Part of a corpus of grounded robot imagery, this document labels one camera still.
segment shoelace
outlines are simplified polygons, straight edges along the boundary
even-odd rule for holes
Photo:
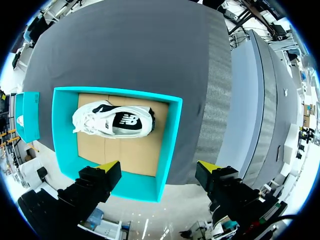
[[[96,120],[96,114],[91,112],[84,113],[81,117],[77,118],[75,122],[75,130],[73,133],[85,132],[89,135],[94,135],[97,133],[94,122]]]

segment blue container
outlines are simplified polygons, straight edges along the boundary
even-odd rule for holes
[[[56,87],[52,101],[52,136],[61,172],[75,180],[86,166],[98,164],[78,156],[77,134],[72,116],[78,109],[79,93],[106,94],[168,103],[164,134],[155,177],[122,171],[112,195],[146,202],[160,202],[164,192],[179,128],[183,100],[179,97],[108,87]]]
[[[17,123],[17,118],[23,115],[23,125]],[[15,95],[15,126],[18,135],[25,143],[40,138],[39,134],[39,92],[21,92]]]

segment shoe box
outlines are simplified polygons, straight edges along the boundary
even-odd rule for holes
[[[118,160],[122,171],[155,177],[165,131],[168,104],[132,97],[80,93],[78,108],[101,100],[107,100],[114,106],[151,107],[154,111],[155,128],[148,136],[137,138],[113,139],[78,132],[78,155],[99,165]]]

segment gray table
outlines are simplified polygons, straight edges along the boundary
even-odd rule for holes
[[[255,32],[250,36],[256,42],[264,77],[264,106],[260,136],[253,158],[243,181],[252,188],[260,188],[278,173],[284,164],[284,144],[290,125],[297,123],[298,93],[294,80],[276,53]]]
[[[196,160],[214,162],[227,125],[231,54],[223,15],[186,0],[108,0],[50,27],[34,48],[23,91],[40,92],[39,141],[52,150],[52,97],[61,86],[181,97],[167,184],[192,183]]]

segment chair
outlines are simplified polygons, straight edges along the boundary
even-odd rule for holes
[[[25,33],[23,34],[23,38],[31,43],[36,43],[41,36],[49,28],[44,16],[37,16],[32,23],[28,26]]]

